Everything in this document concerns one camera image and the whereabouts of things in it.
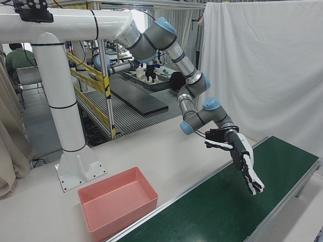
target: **black mat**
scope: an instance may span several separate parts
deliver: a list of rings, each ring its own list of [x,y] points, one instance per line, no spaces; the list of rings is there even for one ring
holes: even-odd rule
[[[109,81],[111,93],[142,116],[168,109],[167,104],[129,84],[127,79],[118,74],[109,77]]]

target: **yellow railing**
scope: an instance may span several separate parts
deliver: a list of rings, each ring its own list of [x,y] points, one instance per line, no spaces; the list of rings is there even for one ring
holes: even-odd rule
[[[75,94],[82,99],[84,103],[95,113],[95,115],[108,127],[110,127],[109,118],[93,104],[93,102],[88,99],[75,85],[74,85]]]
[[[83,67],[85,70],[88,71],[88,73],[95,76],[97,80],[94,80],[88,76],[85,76],[81,74],[81,72],[77,72],[74,69],[70,69],[71,75],[73,77],[76,77],[81,82],[85,83],[86,85],[94,88],[98,92],[105,95],[105,97],[108,99],[110,98],[111,92],[110,92],[110,83],[109,78],[104,77],[102,78],[102,73],[87,64],[83,63],[81,60],[77,59],[75,56],[73,56],[71,53],[67,53],[67,57],[70,61],[74,62],[76,65]],[[88,99],[76,86],[74,86],[75,94],[82,99],[82,101],[95,113],[95,115],[108,127],[110,127],[110,121],[109,118],[100,110],[98,109],[95,104]],[[116,128],[114,126],[110,127],[112,131],[112,137],[116,136]]]

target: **green conveyor belt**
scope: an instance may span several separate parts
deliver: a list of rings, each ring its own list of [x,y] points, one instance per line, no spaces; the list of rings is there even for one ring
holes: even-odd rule
[[[243,242],[318,157],[270,137],[254,148],[254,160],[263,193],[250,195],[231,164],[119,241]]]

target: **chair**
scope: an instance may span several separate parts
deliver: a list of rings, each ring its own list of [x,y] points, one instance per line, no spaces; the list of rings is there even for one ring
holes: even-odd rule
[[[40,83],[44,93],[45,93],[45,90],[44,90],[44,86],[42,85],[40,73],[37,67],[17,68],[17,75],[20,81],[20,83],[18,83],[18,90],[19,90],[19,94],[21,95],[23,108],[25,109],[25,100],[22,95],[22,90],[23,90],[22,86],[37,84],[37,88],[38,88],[38,83]]]

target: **pink tray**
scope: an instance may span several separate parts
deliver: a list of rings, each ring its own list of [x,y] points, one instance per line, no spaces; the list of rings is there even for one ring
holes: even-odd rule
[[[82,188],[78,194],[94,241],[142,218],[156,208],[158,199],[138,167]]]

